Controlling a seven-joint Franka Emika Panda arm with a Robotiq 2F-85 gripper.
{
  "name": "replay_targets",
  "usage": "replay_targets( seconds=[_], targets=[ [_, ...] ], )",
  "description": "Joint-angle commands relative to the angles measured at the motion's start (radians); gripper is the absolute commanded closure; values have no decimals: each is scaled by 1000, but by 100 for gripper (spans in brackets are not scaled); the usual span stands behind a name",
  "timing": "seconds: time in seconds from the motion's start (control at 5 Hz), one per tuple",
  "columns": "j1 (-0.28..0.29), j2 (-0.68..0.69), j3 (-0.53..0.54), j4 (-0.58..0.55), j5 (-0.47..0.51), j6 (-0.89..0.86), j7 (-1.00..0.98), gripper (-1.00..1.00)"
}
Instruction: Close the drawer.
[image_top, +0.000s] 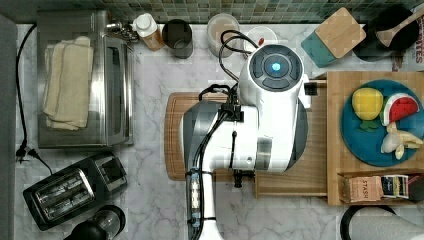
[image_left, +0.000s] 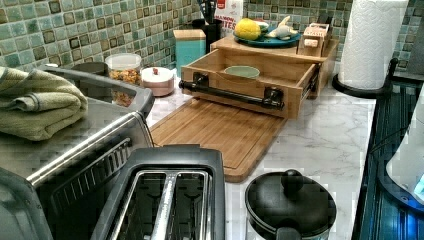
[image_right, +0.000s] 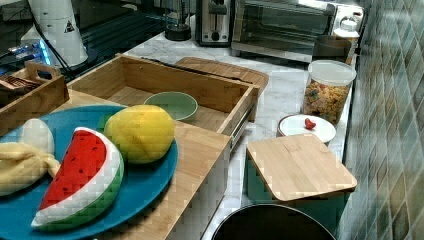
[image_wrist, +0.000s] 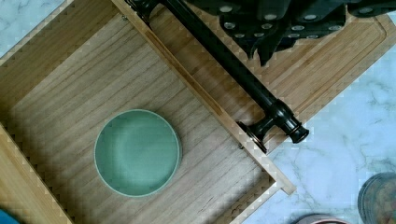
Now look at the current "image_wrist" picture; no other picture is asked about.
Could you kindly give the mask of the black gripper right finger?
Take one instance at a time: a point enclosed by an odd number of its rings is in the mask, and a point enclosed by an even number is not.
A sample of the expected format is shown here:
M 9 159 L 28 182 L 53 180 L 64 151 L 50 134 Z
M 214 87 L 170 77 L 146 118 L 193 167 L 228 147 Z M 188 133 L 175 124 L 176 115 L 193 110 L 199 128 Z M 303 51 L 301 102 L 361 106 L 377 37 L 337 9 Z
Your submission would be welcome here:
M 395 0 L 259 0 L 257 19 L 264 30 L 257 47 L 261 66 L 299 38 L 321 38 L 341 30 L 346 12 L 371 18 L 394 10 Z

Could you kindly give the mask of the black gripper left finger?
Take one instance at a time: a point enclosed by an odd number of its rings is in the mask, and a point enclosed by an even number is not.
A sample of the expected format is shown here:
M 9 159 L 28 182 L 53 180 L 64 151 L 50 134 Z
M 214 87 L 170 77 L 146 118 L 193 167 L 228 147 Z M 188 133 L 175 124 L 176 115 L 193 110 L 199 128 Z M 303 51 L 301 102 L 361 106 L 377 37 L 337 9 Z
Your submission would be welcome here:
M 187 0 L 219 17 L 219 25 L 252 59 L 269 60 L 289 26 L 290 0 Z

